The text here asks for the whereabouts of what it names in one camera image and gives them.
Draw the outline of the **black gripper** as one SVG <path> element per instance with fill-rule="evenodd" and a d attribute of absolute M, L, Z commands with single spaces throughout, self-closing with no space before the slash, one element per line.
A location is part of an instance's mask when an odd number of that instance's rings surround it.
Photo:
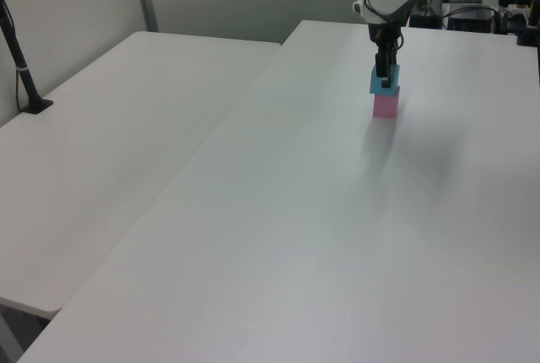
<path fill-rule="evenodd" d="M 399 41 L 402 38 L 402 26 L 399 21 L 390 23 L 368 24 L 370 40 L 377 46 L 375 54 L 375 73 L 379 85 L 389 88 L 391 85 L 390 68 L 397 64 Z"/>

